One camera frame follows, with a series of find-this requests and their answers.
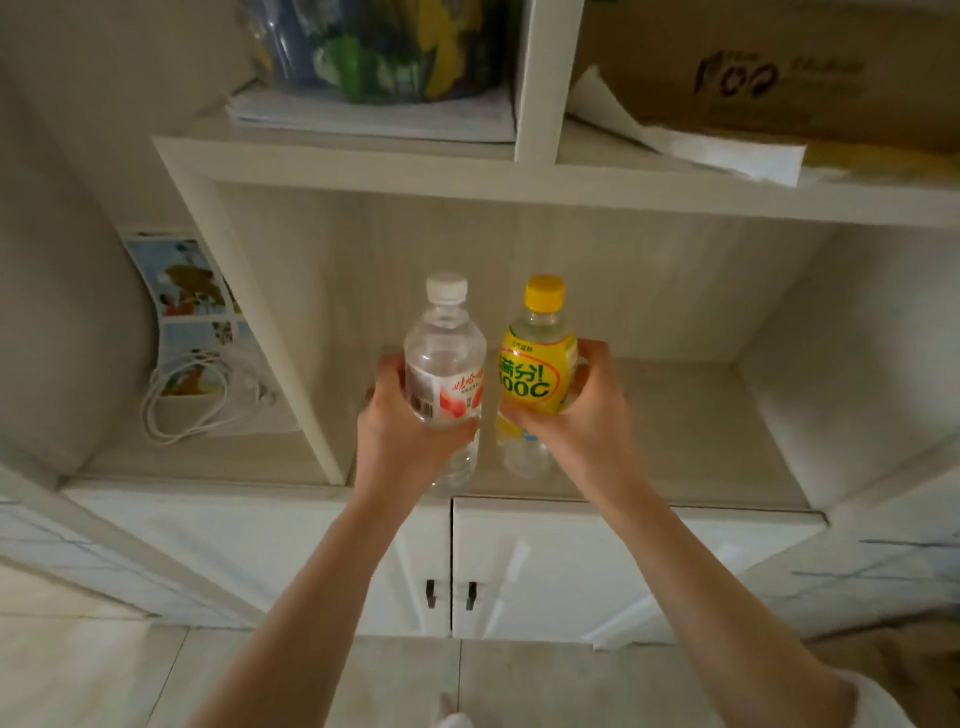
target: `white bottle cap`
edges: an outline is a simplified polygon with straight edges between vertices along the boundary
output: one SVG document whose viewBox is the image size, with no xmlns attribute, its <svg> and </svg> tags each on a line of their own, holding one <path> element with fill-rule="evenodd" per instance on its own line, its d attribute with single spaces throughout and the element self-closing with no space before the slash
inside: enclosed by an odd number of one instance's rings
<svg viewBox="0 0 960 728">
<path fill-rule="evenodd" d="M 460 305 L 467 300 L 467 279 L 456 273 L 435 273 L 426 280 L 426 297 L 434 305 Z"/>
</svg>

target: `water bottle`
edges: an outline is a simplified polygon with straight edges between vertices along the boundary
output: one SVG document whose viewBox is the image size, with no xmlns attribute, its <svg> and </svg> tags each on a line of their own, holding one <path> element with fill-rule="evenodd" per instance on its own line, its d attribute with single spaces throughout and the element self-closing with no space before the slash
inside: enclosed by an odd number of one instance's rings
<svg viewBox="0 0 960 728">
<path fill-rule="evenodd" d="M 452 427 L 480 417 L 487 340 L 463 308 L 467 279 L 438 273 L 427 279 L 430 307 L 407 334 L 407 400 L 414 412 L 435 427 Z M 477 467 L 480 431 L 454 454 L 434 487 L 463 487 Z"/>
<path fill-rule="evenodd" d="M 563 408 L 577 367 L 577 337 L 564 319 L 565 283 L 556 276 L 527 281 L 526 308 L 500 345 L 498 374 L 503 399 L 550 415 Z M 496 441 L 504 467 L 521 477 L 547 473 L 553 456 L 536 435 L 497 412 Z"/>
</svg>

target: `plastic bag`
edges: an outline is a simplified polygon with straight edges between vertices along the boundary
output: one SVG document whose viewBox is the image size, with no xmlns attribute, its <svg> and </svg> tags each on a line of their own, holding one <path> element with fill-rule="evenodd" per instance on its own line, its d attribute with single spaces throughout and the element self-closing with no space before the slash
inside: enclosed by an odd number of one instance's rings
<svg viewBox="0 0 960 728">
<path fill-rule="evenodd" d="M 508 0 L 245 0 L 268 83 L 355 104 L 474 96 L 500 83 Z"/>
</svg>

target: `cardboard box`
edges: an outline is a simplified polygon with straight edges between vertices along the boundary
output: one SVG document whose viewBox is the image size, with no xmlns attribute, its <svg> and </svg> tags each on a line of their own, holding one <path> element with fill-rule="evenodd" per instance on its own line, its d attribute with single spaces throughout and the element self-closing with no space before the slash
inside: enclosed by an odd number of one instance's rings
<svg viewBox="0 0 960 728">
<path fill-rule="evenodd" d="M 592 65 L 637 120 L 960 152 L 960 14 L 791 0 L 588 0 Z"/>
</svg>

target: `cabinet door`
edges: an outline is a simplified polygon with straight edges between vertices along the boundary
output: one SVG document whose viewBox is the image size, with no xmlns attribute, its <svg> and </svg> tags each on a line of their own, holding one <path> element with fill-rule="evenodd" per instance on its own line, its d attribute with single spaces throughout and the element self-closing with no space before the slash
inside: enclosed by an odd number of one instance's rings
<svg viewBox="0 0 960 728">
<path fill-rule="evenodd" d="M 825 527 L 814 514 L 677 512 L 734 573 Z M 461 639 L 616 648 L 660 614 L 627 548 L 581 503 L 457 498 L 453 582 Z"/>
<path fill-rule="evenodd" d="M 264 612 L 346 506 L 342 490 L 312 488 L 198 486 L 174 494 L 86 487 L 66 494 Z M 418 506 L 400 529 L 373 577 L 358 633 L 449 635 L 449 575 L 450 507 L 437 500 Z M 429 580 L 435 599 L 427 598 Z"/>
</svg>

